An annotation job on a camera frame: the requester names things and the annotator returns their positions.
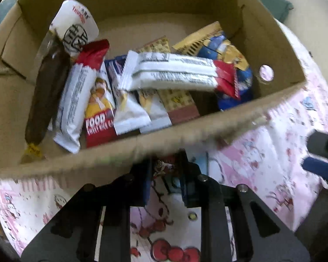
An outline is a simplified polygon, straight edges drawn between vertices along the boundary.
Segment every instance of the red bow print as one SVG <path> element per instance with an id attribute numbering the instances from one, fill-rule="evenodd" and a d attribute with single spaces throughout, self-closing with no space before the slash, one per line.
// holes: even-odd
<path id="1" fill-rule="evenodd" d="M 155 232 L 163 232 L 166 229 L 166 225 L 172 225 L 173 222 L 167 222 L 166 219 L 164 220 L 156 220 L 152 225 L 149 227 L 141 227 L 140 231 L 138 232 L 139 236 L 142 238 L 149 238 L 152 233 Z"/>
<path id="2" fill-rule="evenodd" d="M 181 247 L 171 246 L 165 239 L 158 239 L 152 244 L 151 256 L 157 262 L 199 262 L 200 251 L 195 247 L 182 250 Z"/>
<path id="3" fill-rule="evenodd" d="M 141 253 L 137 250 L 136 247 L 130 248 L 130 255 L 133 255 L 135 257 L 141 257 Z"/>

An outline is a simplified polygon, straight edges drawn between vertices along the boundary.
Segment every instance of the pink tablecloth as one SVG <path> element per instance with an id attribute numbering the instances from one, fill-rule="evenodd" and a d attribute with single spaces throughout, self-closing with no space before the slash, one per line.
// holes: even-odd
<path id="1" fill-rule="evenodd" d="M 229 147 L 216 146 L 192 157 L 206 158 L 209 176 L 222 184 L 247 184 L 295 230 L 322 187 L 321 179 L 303 171 L 300 163 L 307 156 L 308 134 L 313 129 L 328 133 L 328 85 L 306 48 L 288 28 L 280 27 L 301 62 L 305 88 L 269 111 L 268 125 Z M 200 233 L 200 210 L 188 214 L 180 196 L 169 194 L 161 180 L 152 186 L 149 205 L 131 210 L 132 259 L 197 261 L 200 237 L 194 234 Z M 87 182 L 87 178 L 78 183 L 68 178 L 0 180 L 0 222 L 18 254 Z"/>

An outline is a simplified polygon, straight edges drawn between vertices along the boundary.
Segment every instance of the cardboard box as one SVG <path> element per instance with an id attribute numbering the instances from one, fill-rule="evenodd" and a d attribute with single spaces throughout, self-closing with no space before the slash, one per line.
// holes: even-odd
<path id="1" fill-rule="evenodd" d="M 230 135 L 295 93 L 305 81 L 287 38 L 259 0 L 78 0 L 108 38 L 110 55 L 125 54 L 166 35 L 170 44 L 219 21 L 227 37 L 246 56 L 255 73 L 256 99 L 225 112 L 148 135 L 68 154 L 48 134 L 41 147 L 48 160 L 18 165 L 36 76 L 31 68 L 39 44 L 63 0 L 19 0 L 0 25 L 0 177 L 24 178 L 60 172 L 101 170 L 109 182 L 148 155 L 170 154 L 185 145 Z M 259 68 L 269 65 L 274 79 L 264 82 Z"/>

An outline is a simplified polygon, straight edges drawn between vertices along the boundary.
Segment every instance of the white snack bar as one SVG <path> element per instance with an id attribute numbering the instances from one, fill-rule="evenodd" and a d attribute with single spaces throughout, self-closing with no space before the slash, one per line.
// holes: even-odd
<path id="1" fill-rule="evenodd" d="M 128 52 L 119 89 L 222 91 L 239 98 L 233 64 L 171 53 Z"/>
<path id="2" fill-rule="evenodd" d="M 142 128 L 151 123 L 151 119 L 144 108 L 137 102 L 134 93 L 118 89 L 119 83 L 122 80 L 125 58 L 126 56 L 118 56 L 113 60 L 105 61 L 116 101 L 117 109 L 113 123 L 117 135 Z"/>

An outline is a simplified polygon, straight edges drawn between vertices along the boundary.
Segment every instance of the screw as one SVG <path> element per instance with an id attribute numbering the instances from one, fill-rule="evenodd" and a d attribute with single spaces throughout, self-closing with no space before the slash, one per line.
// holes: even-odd
<path id="1" fill-rule="evenodd" d="M 133 181 L 135 178 L 131 173 L 125 174 L 124 175 L 124 180 L 127 182 Z"/>
<path id="2" fill-rule="evenodd" d="M 94 190 L 95 185 L 88 183 L 84 185 L 84 191 L 85 192 L 91 192 L 92 190 Z"/>
<path id="3" fill-rule="evenodd" d="M 238 189 L 239 192 L 245 193 L 245 192 L 248 191 L 249 187 L 245 184 L 239 184 L 237 186 L 237 189 Z"/>
<path id="4" fill-rule="evenodd" d="M 208 177 L 205 175 L 205 174 L 200 174 L 198 175 L 198 180 L 201 181 L 201 182 L 206 182 L 208 181 Z"/>

